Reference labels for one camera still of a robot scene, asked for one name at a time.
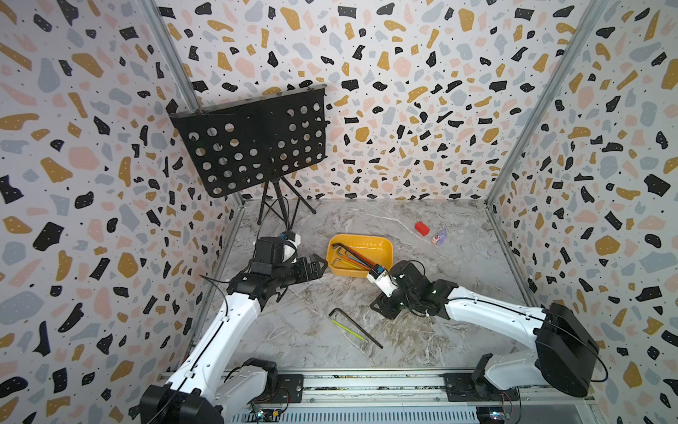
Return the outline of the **long black hex key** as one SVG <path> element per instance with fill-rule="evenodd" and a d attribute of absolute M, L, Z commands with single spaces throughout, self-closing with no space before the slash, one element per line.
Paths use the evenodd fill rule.
<path fill-rule="evenodd" d="M 340 261 L 343 263 L 348 263 L 359 270 L 370 270 L 376 265 L 376 263 L 369 260 L 366 256 L 363 256 L 363 254 L 360 254 L 356 250 L 347 247 L 343 243 L 333 243 L 331 247 L 337 253 Z"/>

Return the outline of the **lime green hex key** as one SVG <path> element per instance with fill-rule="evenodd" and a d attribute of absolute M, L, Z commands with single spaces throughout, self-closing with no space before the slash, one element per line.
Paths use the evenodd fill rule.
<path fill-rule="evenodd" d="M 343 330 L 344 332 L 352 335 L 353 337 L 356 337 L 358 340 L 361 341 L 366 341 L 367 339 L 363 335 L 361 330 L 353 330 L 352 328 L 347 327 L 346 325 L 343 325 L 342 323 L 339 323 L 338 321 L 331 319 L 330 320 L 333 325 L 337 326 L 339 329 Z"/>

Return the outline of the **yellow hex key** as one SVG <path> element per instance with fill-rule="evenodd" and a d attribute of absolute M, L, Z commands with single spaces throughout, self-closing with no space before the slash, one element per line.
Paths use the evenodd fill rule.
<path fill-rule="evenodd" d="M 351 259 L 351 257 L 342 257 L 342 256 L 335 258 L 335 260 L 332 261 L 331 266 L 334 269 L 338 269 L 338 270 L 342 269 L 342 270 L 360 270 L 360 271 L 363 271 L 363 270 L 367 269 L 365 267 L 365 265 L 363 263 L 361 263 L 360 261 L 354 261 L 353 259 Z"/>

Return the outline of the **red hex key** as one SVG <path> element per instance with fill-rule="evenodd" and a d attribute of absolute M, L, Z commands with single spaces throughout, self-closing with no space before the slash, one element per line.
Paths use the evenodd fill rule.
<path fill-rule="evenodd" d="M 362 266 L 365 266 L 367 268 L 372 268 L 375 265 L 373 261 L 369 260 L 362 254 L 349 248 L 346 249 L 346 256 L 349 257 L 355 263 L 360 263 Z"/>

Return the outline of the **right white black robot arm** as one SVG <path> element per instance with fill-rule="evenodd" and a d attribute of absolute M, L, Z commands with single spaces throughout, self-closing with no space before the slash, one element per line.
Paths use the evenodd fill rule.
<path fill-rule="evenodd" d="M 471 323 L 523 346 L 506 355 L 482 355 L 470 377 L 450 383 L 449 394 L 489 400 L 524 386 L 550 386 L 570 397 L 588 396 L 600 349 L 567 307 L 520 306 L 448 280 L 431 282 L 413 261 L 391 269 L 375 265 L 367 278 L 381 291 L 370 308 L 389 320 L 408 310 L 419 317 Z"/>

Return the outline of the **yellow plastic storage box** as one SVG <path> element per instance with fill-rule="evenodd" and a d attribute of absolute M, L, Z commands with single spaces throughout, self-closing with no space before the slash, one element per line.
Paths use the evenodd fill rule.
<path fill-rule="evenodd" d="M 336 276 L 366 278 L 374 265 L 393 265 L 394 249 L 383 237 L 338 234 L 328 243 L 326 260 Z"/>

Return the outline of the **orange hex key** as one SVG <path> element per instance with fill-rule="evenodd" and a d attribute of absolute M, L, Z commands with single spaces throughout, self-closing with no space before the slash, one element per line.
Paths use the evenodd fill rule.
<path fill-rule="evenodd" d="M 338 261 L 340 261 L 340 263 L 342 263 L 343 265 L 353 267 L 356 270 L 369 271 L 371 269 L 371 268 L 367 268 L 365 266 L 362 266 L 360 263 L 355 263 L 349 257 L 347 257 L 346 255 L 343 255 L 343 254 L 339 254 Z"/>

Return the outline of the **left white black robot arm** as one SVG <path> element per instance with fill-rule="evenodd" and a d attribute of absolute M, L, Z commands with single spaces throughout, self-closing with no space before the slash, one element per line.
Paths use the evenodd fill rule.
<path fill-rule="evenodd" d="M 270 300 L 295 284 L 323 277 L 328 263 L 317 254 L 277 265 L 252 265 L 229 282 L 224 303 L 188 358 L 164 385 L 141 397 L 143 423 L 226 423 L 254 399 L 276 394 L 277 365 L 250 359 L 224 376 L 245 332 Z"/>

